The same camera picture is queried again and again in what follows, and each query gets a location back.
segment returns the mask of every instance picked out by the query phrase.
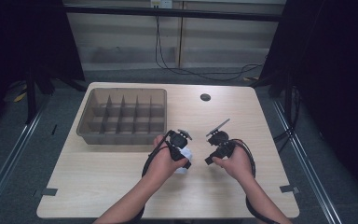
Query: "brown tray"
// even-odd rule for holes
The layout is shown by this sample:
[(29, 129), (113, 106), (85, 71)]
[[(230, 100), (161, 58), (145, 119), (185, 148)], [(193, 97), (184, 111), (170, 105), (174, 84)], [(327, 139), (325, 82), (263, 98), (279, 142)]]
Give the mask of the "brown tray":
[(166, 127), (165, 90), (96, 88), (76, 132), (89, 145), (151, 145)]

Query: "tabletop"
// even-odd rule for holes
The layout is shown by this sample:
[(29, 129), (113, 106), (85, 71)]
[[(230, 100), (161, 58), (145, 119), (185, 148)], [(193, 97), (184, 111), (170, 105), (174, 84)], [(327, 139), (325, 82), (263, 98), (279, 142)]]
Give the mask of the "tabletop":
[[(99, 217), (141, 178), (152, 146), (88, 145), (76, 128), (90, 91), (95, 88), (164, 89), (167, 92), (167, 130), (186, 130), (192, 141), (192, 165), (186, 174), (174, 174), (148, 201), (143, 218), (253, 217), (245, 194), (224, 169), (205, 159), (215, 151), (206, 134), (229, 119), (220, 131), (240, 138), (252, 151), (256, 180), (288, 216), (299, 215), (293, 192), (258, 102), (249, 87), (94, 82), (88, 87), (57, 161), (48, 189), (37, 208), (42, 218)], [(207, 93), (210, 101), (200, 96)]]

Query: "hand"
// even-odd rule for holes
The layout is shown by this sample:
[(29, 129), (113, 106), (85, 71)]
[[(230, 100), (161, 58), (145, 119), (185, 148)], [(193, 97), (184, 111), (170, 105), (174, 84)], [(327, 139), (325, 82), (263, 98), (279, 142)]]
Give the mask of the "hand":
[(217, 157), (213, 157), (212, 161), (224, 168), (226, 172), (231, 175), (234, 179), (240, 180), (240, 178), (248, 178), (252, 175), (252, 166), (249, 160), (248, 155), (239, 146), (235, 146), (234, 151), (230, 158), (222, 160)]
[[(162, 139), (162, 135), (157, 136), (154, 139), (154, 147), (156, 147)], [(183, 158), (179, 161), (173, 161), (167, 144), (163, 143), (160, 148), (161, 151), (151, 161), (145, 176), (153, 178), (155, 183), (162, 185), (176, 169), (183, 167), (188, 159)]]

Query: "white object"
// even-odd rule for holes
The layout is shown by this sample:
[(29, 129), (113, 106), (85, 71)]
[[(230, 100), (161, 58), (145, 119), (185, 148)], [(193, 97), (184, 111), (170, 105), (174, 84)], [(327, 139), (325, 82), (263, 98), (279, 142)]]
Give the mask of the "white object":
[[(191, 151), (188, 147), (184, 147), (182, 149), (180, 149), (180, 153), (182, 153), (182, 155), (186, 158), (188, 158), (189, 161), (191, 161), (191, 159), (193, 158), (193, 155), (191, 154)], [(187, 173), (187, 169), (186, 168), (178, 168), (175, 171), (176, 174), (181, 174), (181, 175), (185, 175)]]

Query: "aluminum rail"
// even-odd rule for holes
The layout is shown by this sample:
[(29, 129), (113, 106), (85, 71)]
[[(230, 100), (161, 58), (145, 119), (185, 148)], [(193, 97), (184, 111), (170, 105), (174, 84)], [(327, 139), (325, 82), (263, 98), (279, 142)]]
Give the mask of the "aluminum rail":
[[(283, 128), (287, 130), (289, 128), (289, 124), (286, 121), (286, 116), (284, 115), (284, 110), (281, 103), (275, 101), (274, 106), (282, 122)], [(302, 147), (302, 144), (296, 132), (293, 132), (292, 136), (289, 137), (293, 149), (295, 150), (295, 153), (298, 157), (298, 160), (304, 170), (305, 175), (307, 176), (307, 179), (310, 182), (310, 186), (312, 187), (313, 192), (315, 193), (319, 205), (322, 207), (322, 210), (324, 211), (324, 214), (328, 222), (331, 224), (342, 223), (339, 218), (336, 207), (330, 200), (330, 197), (328, 196), (326, 190), (324, 189), (324, 186), (322, 185), (322, 182), (320, 181), (318, 175), (316, 174), (315, 169), (313, 169), (312, 163), (310, 163), (310, 159), (307, 155), (307, 152)]]
[(102, 7), (79, 4), (58, 5), (22, 5), (15, 4), (11, 7), (19, 7), (29, 10), (61, 10), (70, 13), (89, 14), (112, 14), (112, 15), (133, 15), (133, 16), (160, 16), (160, 17), (181, 17), (200, 19), (219, 19), (235, 21), (282, 21), (281, 15), (255, 14), (224, 11), (202, 11), (188, 9), (151, 8), (151, 7)]
[(10, 178), (10, 175), (13, 173), (14, 169), (16, 168), (16, 164), (19, 161), (22, 152), (27, 146), (28, 141), (30, 140), (32, 134), (34, 133), (34, 129), (36, 128), (37, 123), (40, 120), (41, 113), (44, 111), (47, 104), (48, 104), (48, 99), (44, 99), (44, 101), (41, 102), (40, 109), (38, 110), (34, 118), (31, 120), (31, 122), (25, 125), (19, 139), (17, 140), (16, 145), (13, 147), (9, 156), (7, 157), (7, 160), (2, 166), (0, 170), (0, 196), (7, 184), (7, 181)]

